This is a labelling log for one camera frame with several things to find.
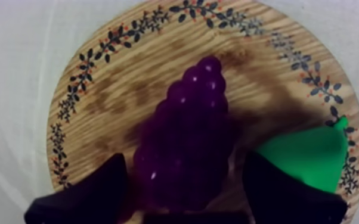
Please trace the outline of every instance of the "white fabric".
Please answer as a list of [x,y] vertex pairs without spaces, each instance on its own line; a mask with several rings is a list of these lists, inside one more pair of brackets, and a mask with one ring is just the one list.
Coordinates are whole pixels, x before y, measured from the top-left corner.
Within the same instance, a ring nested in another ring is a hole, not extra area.
[[[359,98],[358,0],[261,0],[312,31],[342,64]],[[52,192],[49,104],[74,52],[140,0],[0,0],[0,223]],[[353,223],[359,223],[359,210]]]

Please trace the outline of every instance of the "round wooden board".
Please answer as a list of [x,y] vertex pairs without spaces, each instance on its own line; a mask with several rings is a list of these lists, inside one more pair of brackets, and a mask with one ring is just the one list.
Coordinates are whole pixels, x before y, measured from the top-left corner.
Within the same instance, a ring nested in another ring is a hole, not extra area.
[[349,204],[349,223],[359,202],[354,90],[309,31],[253,1],[148,1],[98,29],[71,59],[51,103],[47,153],[54,189],[79,182],[114,153],[124,154],[131,171],[139,123],[170,83],[207,55],[222,61],[230,113],[247,130],[231,156],[233,174],[207,210],[248,210],[240,181],[245,149],[347,116],[350,148],[338,194]]

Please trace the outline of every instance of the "black object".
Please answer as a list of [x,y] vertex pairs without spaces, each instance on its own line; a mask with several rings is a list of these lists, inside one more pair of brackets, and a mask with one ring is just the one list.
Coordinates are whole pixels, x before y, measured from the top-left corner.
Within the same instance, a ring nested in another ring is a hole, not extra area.
[[115,154],[82,182],[38,198],[24,215],[27,224],[116,223],[128,177],[122,154]]
[[340,224],[347,210],[340,196],[292,178],[258,153],[245,161],[243,186],[256,224]]

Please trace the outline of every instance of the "wood grain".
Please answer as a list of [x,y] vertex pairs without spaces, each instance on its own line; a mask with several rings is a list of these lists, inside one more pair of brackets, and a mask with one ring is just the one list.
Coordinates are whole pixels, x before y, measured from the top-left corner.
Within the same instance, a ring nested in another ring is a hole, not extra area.
[[[86,56],[89,49],[93,49],[95,55],[101,48],[100,41],[106,41],[109,31],[117,31],[121,24],[131,29],[133,20],[142,18],[145,11],[153,14],[159,5],[162,11],[169,12],[170,17],[169,22],[161,24],[163,29],[160,32],[145,31],[138,42],[133,37],[122,38],[132,47],[118,44],[114,46],[116,52],[104,52],[101,59],[92,60],[95,67],[88,70],[92,82],[88,80],[86,91],[78,93],[80,101],[75,104],[76,113],[70,110],[69,123],[59,119],[59,103],[67,99],[67,87],[75,84],[70,78],[83,72],[78,68],[84,65],[80,54]],[[348,116],[350,126],[355,129],[348,134],[356,143],[350,147],[349,157],[356,158],[354,166],[359,172],[359,103],[338,62],[309,31],[266,5],[252,1],[220,1],[214,11],[226,14],[232,8],[234,13],[262,21],[261,28],[265,32],[246,38],[236,27],[228,25],[220,29],[220,20],[209,13],[207,18],[214,22],[213,29],[206,25],[199,13],[193,21],[188,12],[187,18],[179,23],[178,18],[184,12],[170,12],[169,7],[174,5],[182,6],[183,1],[148,1],[134,7],[98,29],[70,60],[55,90],[48,120],[50,126],[61,123],[61,132],[65,134],[64,142],[60,144],[62,149],[56,153],[55,133],[48,129],[48,161],[56,191],[63,189],[58,183],[61,176],[75,184],[114,153],[124,153],[131,169],[132,155],[138,144],[137,127],[164,99],[170,83],[180,79],[186,68],[207,55],[215,55],[222,61],[230,113],[245,124],[246,133],[231,156],[232,174],[208,210],[249,210],[240,181],[242,160],[247,151],[279,133],[322,125],[333,118],[332,105],[340,116]],[[342,97],[342,104],[333,98],[324,102],[326,94],[310,94],[317,86],[302,83],[308,72],[292,70],[292,62],[279,58],[282,52],[273,47],[273,33],[290,36],[295,51],[310,55],[312,59],[307,62],[310,69],[316,61],[320,62],[320,72],[312,73],[321,77],[322,85],[325,80],[330,81],[329,90]],[[105,61],[106,54],[110,56],[109,63]],[[335,83],[342,85],[337,91]],[[58,155],[62,151],[66,158],[60,159]],[[56,163],[63,168],[63,174],[55,174]],[[353,178],[359,185],[359,173]],[[345,187],[340,186],[338,194],[349,203],[345,219],[345,223],[349,223],[358,207],[359,188],[348,194]],[[140,219],[141,214],[136,213],[129,223],[138,223]]]

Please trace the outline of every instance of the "purple grape cluster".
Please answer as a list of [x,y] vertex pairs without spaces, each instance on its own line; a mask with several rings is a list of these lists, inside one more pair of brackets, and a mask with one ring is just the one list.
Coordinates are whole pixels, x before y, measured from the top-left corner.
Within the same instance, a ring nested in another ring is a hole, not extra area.
[[202,210],[219,194],[237,136],[225,86],[219,59],[203,58],[146,121],[134,166],[148,204]]

